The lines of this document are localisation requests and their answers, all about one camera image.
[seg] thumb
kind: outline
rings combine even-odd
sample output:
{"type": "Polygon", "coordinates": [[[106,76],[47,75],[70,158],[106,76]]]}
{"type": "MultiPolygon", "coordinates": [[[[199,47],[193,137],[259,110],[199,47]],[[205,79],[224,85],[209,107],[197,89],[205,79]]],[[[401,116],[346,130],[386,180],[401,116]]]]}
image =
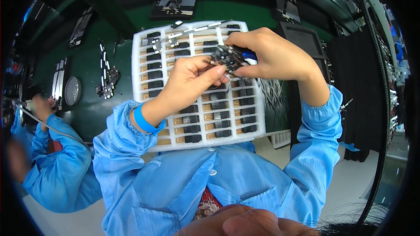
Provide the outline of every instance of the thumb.
{"type": "Polygon", "coordinates": [[[235,76],[258,78],[261,77],[261,70],[259,65],[241,66],[235,71],[235,76]]]}
{"type": "Polygon", "coordinates": [[[214,66],[204,72],[194,81],[197,88],[204,92],[209,86],[216,82],[226,71],[226,66],[214,66]]]}

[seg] blue wristband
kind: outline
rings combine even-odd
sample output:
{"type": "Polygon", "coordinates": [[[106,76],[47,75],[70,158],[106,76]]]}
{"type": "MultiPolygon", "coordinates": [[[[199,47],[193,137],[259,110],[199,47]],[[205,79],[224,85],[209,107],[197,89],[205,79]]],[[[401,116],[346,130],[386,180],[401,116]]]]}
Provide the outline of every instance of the blue wristband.
{"type": "Polygon", "coordinates": [[[136,121],[137,125],[144,130],[145,132],[152,133],[156,135],[165,127],[165,119],[159,124],[158,128],[150,125],[142,115],[142,106],[144,103],[140,104],[137,108],[134,109],[134,120],[136,121]]]}

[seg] worker's arm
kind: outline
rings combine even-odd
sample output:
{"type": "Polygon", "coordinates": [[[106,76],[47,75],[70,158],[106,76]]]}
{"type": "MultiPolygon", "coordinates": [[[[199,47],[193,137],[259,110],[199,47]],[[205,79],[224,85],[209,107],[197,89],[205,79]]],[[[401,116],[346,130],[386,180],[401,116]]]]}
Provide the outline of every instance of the worker's arm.
{"type": "Polygon", "coordinates": [[[143,104],[126,101],[113,109],[107,129],[93,139],[93,166],[107,209],[144,166],[140,156],[156,145],[164,119],[194,103],[210,85],[228,82],[226,68],[209,67],[207,61],[204,56],[178,59],[157,97],[143,104]]]}
{"type": "MultiPolygon", "coordinates": [[[[46,99],[35,96],[36,116],[52,128],[81,140],[79,135],[62,118],[55,116],[46,99]]],[[[57,153],[54,163],[39,170],[40,176],[33,184],[32,193],[39,193],[37,199],[53,212],[74,212],[80,206],[77,200],[82,179],[92,160],[90,150],[75,139],[49,131],[53,140],[59,141],[63,150],[57,153]]]]}
{"type": "Polygon", "coordinates": [[[325,203],[333,166],[339,160],[337,138],[341,136],[339,108],[342,94],[328,86],[315,61],[302,49],[270,29],[232,33],[225,44],[254,51],[258,64],[241,67],[238,76],[297,80],[302,95],[302,125],[297,134],[300,143],[290,151],[290,163],[284,172],[300,188],[319,217],[325,203]]]}
{"type": "Polygon", "coordinates": [[[45,126],[42,126],[41,123],[38,123],[35,136],[32,139],[32,158],[35,158],[38,155],[46,155],[49,141],[50,134],[48,133],[48,129],[45,126]]]}

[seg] black cable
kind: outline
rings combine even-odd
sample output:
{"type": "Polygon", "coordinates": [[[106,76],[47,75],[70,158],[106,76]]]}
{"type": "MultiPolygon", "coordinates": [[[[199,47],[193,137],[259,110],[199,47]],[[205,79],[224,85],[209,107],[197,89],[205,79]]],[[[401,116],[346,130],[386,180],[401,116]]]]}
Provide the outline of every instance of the black cable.
{"type": "Polygon", "coordinates": [[[369,194],[369,198],[366,202],[366,206],[365,209],[363,210],[362,214],[360,215],[359,220],[357,221],[358,225],[362,225],[367,217],[367,215],[369,214],[370,208],[373,205],[373,201],[375,200],[376,197],[376,193],[378,192],[378,188],[379,188],[379,183],[381,181],[381,177],[382,177],[382,172],[383,172],[383,164],[385,161],[385,156],[386,156],[386,150],[389,144],[389,138],[390,135],[388,134],[389,132],[389,125],[390,125],[390,102],[389,102],[389,86],[388,86],[388,75],[386,74],[386,69],[385,69],[385,64],[384,64],[384,60],[382,59],[382,55],[381,55],[381,50],[379,48],[379,44],[378,41],[376,39],[376,34],[375,34],[375,29],[373,26],[373,23],[370,19],[370,14],[368,11],[368,8],[366,7],[366,0],[360,0],[360,5],[363,11],[363,16],[365,18],[365,23],[366,26],[369,29],[369,33],[370,36],[372,37],[373,40],[373,45],[375,46],[375,50],[376,50],[376,56],[378,58],[379,61],[379,67],[381,70],[381,75],[382,75],[382,82],[383,82],[383,89],[385,91],[385,103],[386,103],[386,143],[385,146],[383,147],[383,149],[381,151],[379,151],[379,157],[378,157],[378,165],[376,167],[376,174],[375,174],[375,178],[373,180],[373,184],[372,184],[372,189],[370,191],[369,194]]]}

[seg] round mesh filter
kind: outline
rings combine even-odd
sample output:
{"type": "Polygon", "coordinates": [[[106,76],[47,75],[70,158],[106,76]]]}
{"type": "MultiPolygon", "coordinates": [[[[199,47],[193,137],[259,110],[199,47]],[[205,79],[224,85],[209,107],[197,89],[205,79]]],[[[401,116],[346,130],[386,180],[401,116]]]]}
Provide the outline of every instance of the round mesh filter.
{"type": "Polygon", "coordinates": [[[81,85],[80,81],[76,77],[71,77],[66,83],[66,88],[64,89],[64,99],[67,105],[74,105],[80,98],[81,94],[81,85]]]}

